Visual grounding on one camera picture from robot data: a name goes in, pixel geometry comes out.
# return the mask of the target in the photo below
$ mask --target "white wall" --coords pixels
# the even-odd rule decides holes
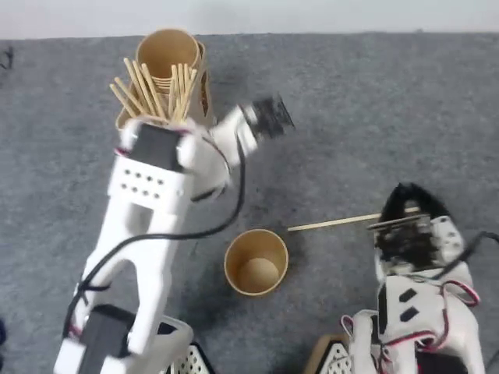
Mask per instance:
[[[499,0],[2,0],[0,39],[193,34],[499,31]]]

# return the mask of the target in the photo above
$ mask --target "gray carpet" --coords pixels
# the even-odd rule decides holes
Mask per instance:
[[[4,372],[49,373],[66,306],[104,214],[119,104],[138,37],[16,41],[0,72],[0,316],[9,328]],[[342,313],[373,307],[365,225],[289,235],[288,276],[265,298],[226,284],[227,244],[248,228],[322,221],[380,209],[398,181],[447,202],[462,233],[499,231],[499,36],[260,35],[201,37],[218,116],[279,91],[294,134],[249,161],[246,206],[233,227],[183,243],[167,312],[196,331],[217,372],[300,373]],[[205,228],[235,193],[190,212]],[[483,352],[499,348],[499,249],[472,259]],[[126,297],[133,272],[115,282]]]

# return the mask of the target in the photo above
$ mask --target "wire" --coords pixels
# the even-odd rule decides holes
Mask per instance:
[[[499,244],[498,234],[489,231],[481,231],[471,240],[471,242],[465,247],[464,251],[462,251],[462,253],[458,257],[456,257],[453,261],[444,266],[442,271],[437,275],[433,276],[432,279],[435,280],[441,279],[444,275],[453,271],[453,269],[456,268],[456,266],[460,264],[460,262],[465,262],[466,260],[468,260],[469,257],[476,252],[478,245],[481,243],[482,239],[484,238],[492,239],[497,244]],[[499,349],[492,355],[492,358],[485,365],[485,372],[490,372],[490,370],[498,362],[499,362]]]
[[[231,166],[228,162],[227,157],[224,155],[224,153],[221,151],[221,149],[217,146],[217,144],[215,144],[215,142],[213,142],[212,140],[210,140],[208,138],[205,138],[204,136],[201,139],[203,139],[204,142],[210,144],[213,147],[213,149],[218,153],[218,155],[221,157],[221,159],[224,163],[224,166],[225,166],[225,171],[227,172],[227,177],[226,177],[227,179],[225,180],[224,184],[218,188],[218,193],[215,193],[216,189],[213,189],[207,194],[206,197],[195,196],[192,199],[192,201],[198,202],[198,201],[202,201],[205,199],[209,199],[211,202],[213,202],[216,199],[218,199],[222,193],[224,193],[225,188],[227,187],[227,184],[229,183],[229,181],[231,179],[232,169],[231,169]]]
[[[445,265],[440,273],[431,277],[431,279],[438,280],[441,279],[444,275],[449,274],[459,265],[461,262],[465,262],[469,259],[469,257],[476,252],[478,244],[481,243],[482,239],[488,238],[496,241],[499,244],[499,235],[494,232],[481,231],[471,240],[471,242],[465,247],[465,249],[461,252],[459,256],[457,256],[450,263]]]
[[[350,339],[353,339],[353,318],[347,314],[344,314],[340,318],[340,325],[342,325],[343,330],[350,337]]]
[[[104,286],[103,288],[100,288],[100,287],[91,286],[91,282],[94,279],[94,277],[97,275],[99,270],[101,270],[102,267],[104,267],[104,265],[108,263],[108,261],[113,256],[115,256],[118,252],[124,249],[127,245],[130,245],[134,242],[140,242],[143,240],[189,240],[189,239],[206,238],[207,236],[217,234],[218,232],[225,230],[228,226],[234,223],[235,219],[241,212],[242,206],[244,204],[244,195],[246,190],[246,162],[244,158],[244,151],[242,149],[241,140],[239,139],[239,135],[237,132],[235,134],[235,140],[236,140],[237,153],[239,156],[239,163],[240,163],[239,166],[240,176],[239,176],[239,194],[237,198],[237,203],[231,215],[218,226],[210,228],[205,231],[198,231],[185,234],[143,234],[143,235],[133,236],[119,243],[116,247],[114,247],[111,251],[109,251],[106,254],[106,256],[104,256],[101,259],[101,261],[97,263],[97,265],[92,269],[92,271],[90,271],[88,275],[76,287],[76,293],[74,294],[73,299],[69,303],[68,311],[65,315],[64,327],[62,330],[63,338],[68,337],[69,332],[72,329],[71,319],[75,312],[76,306],[78,305],[78,302],[80,302],[81,299],[84,300],[85,292],[103,291],[104,289],[107,289],[109,287],[109,286]]]
[[[4,68],[5,70],[10,70],[12,69],[12,65],[14,63],[14,48],[13,46],[9,46],[5,51],[2,52],[3,55],[6,56],[7,58],[7,65],[4,65],[3,63],[0,63],[0,66]]]

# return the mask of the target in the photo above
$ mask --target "robotic arm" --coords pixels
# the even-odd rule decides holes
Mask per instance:
[[[55,374],[157,374],[187,352],[190,327],[162,316],[178,241],[214,234],[233,222],[242,205],[245,158],[288,127],[292,121],[280,98],[236,107],[211,130],[190,120],[167,128],[129,120],[116,150],[97,246],[69,306]],[[212,230],[177,234],[191,202],[223,189],[239,164],[241,193],[231,218]],[[105,301],[127,261],[136,268],[136,314]]]

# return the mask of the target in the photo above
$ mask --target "black cable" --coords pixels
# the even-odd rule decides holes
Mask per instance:
[[[440,273],[433,276],[431,279],[441,279],[444,275],[453,271],[454,268],[460,262],[465,262],[469,259],[469,257],[476,252],[478,245],[481,243],[482,239],[488,238],[494,240],[497,244],[499,244],[499,235],[494,232],[481,231],[469,242],[469,244],[465,247],[462,253],[456,257],[453,261],[448,263]],[[485,372],[490,372],[490,370],[499,362],[499,350],[497,350],[492,358],[485,365]]]
[[[14,63],[14,48],[13,46],[9,46],[5,51],[2,52],[3,55],[7,57],[7,65],[4,65],[3,63],[0,62],[0,67],[4,68],[5,70],[10,70],[12,69],[12,65]]]
[[[488,238],[496,241],[499,244],[499,235],[494,232],[489,231],[481,231],[469,242],[469,244],[465,247],[465,249],[461,252],[459,256],[453,259],[450,263],[445,265],[441,272],[432,276],[431,279],[438,280],[441,279],[444,275],[449,274],[453,271],[454,268],[461,262],[465,262],[469,259],[469,257],[475,253],[478,244],[481,243],[482,239]]]
[[[3,345],[7,340],[7,329],[5,328],[5,324],[3,319],[0,319],[0,345]],[[3,369],[3,356],[0,355],[0,372]]]
[[[97,263],[97,265],[92,269],[92,271],[88,273],[85,279],[81,280],[81,282],[78,284],[78,287],[76,288],[76,293],[73,296],[71,302],[69,303],[68,311],[65,315],[64,328],[62,330],[62,338],[66,338],[69,335],[69,330],[71,327],[71,318],[73,317],[78,302],[84,297],[85,292],[103,291],[104,289],[108,288],[108,286],[104,286],[102,288],[92,286],[91,282],[94,279],[95,275],[99,272],[99,270],[101,270],[102,267],[106,263],[108,263],[108,261],[114,255],[116,255],[116,253],[121,251],[127,245],[132,244],[134,242],[140,242],[142,240],[188,240],[188,239],[206,238],[207,236],[217,234],[218,232],[225,230],[228,226],[234,223],[235,219],[241,212],[242,205],[244,204],[244,195],[246,187],[246,162],[244,158],[244,151],[242,149],[242,144],[237,134],[235,140],[237,143],[237,153],[239,156],[239,163],[240,163],[239,194],[235,208],[232,211],[232,214],[229,216],[229,218],[224,222],[222,222],[221,224],[219,224],[218,226],[205,231],[185,233],[185,234],[143,234],[143,235],[133,236],[119,243],[116,247],[114,247],[111,251],[109,251],[106,254],[106,256],[104,256],[101,259],[101,261]]]

